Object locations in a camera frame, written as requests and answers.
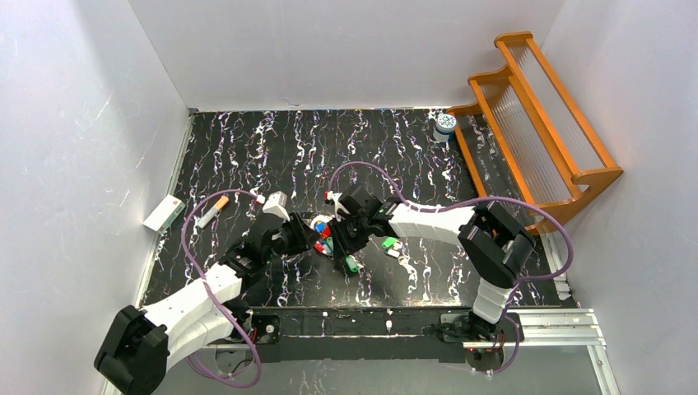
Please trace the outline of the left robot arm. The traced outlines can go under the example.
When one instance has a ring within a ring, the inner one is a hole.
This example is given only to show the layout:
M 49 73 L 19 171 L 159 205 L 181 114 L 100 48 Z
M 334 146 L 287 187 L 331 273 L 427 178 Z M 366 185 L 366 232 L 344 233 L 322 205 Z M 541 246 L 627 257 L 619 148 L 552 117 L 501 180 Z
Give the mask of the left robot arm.
M 128 305 L 118 311 L 95 369 L 123 394 L 153 393 L 185 357 L 233 333 L 245 336 L 247 330 L 228 319 L 224 304 L 254 285 L 274 257 L 304 253 L 319 238 L 295 212 L 286 220 L 261 215 L 204 278 L 142 309 Z

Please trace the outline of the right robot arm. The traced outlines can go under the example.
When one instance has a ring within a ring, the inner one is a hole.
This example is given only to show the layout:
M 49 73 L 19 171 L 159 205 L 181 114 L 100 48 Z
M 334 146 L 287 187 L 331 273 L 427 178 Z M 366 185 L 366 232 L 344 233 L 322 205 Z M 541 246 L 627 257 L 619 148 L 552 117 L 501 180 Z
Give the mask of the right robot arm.
M 370 237 L 419 237 L 459 245 L 480 277 L 471 315 L 476 323 L 497 324 L 505 311 L 534 238 L 497 202 L 446 208 L 410 208 L 396 198 L 381 201 L 359 185 L 325 193 L 335 215 L 328 223 L 333 260 L 363 249 Z

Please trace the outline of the keyring with coloured tags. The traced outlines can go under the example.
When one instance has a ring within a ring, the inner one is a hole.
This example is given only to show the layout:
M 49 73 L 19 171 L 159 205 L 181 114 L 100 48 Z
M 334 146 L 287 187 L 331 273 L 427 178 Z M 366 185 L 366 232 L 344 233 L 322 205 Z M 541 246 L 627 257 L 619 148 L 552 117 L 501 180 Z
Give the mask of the keyring with coloured tags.
M 337 269 L 341 268 L 353 273 L 359 272 L 360 265 L 353 256 L 349 255 L 342 260 L 336 259 L 335 243 L 328 226 L 330 220 L 329 216 L 322 214 L 311 218 L 310 227 L 320 235 L 320 239 L 314 243 L 314 249 L 319 254 L 329 258 Z

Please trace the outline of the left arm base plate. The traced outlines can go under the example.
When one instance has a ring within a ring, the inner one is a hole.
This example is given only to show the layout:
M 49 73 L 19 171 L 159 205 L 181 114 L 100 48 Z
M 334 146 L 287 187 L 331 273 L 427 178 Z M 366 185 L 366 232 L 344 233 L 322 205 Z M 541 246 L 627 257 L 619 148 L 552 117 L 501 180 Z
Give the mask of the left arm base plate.
M 252 314 L 239 320 L 239 324 L 256 345 L 272 345 L 279 341 L 281 320 L 275 314 Z

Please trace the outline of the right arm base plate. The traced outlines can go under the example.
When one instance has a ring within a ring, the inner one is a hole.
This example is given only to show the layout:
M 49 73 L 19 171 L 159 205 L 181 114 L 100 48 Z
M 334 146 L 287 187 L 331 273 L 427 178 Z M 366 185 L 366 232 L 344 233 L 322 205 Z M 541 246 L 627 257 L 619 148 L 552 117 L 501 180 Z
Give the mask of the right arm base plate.
M 436 323 L 424 328 L 425 334 L 436 335 L 442 342 L 484 342 L 496 346 L 495 341 L 514 342 L 525 339 L 517 314 L 507 314 L 497 323 L 489 323 L 470 312 L 441 314 Z

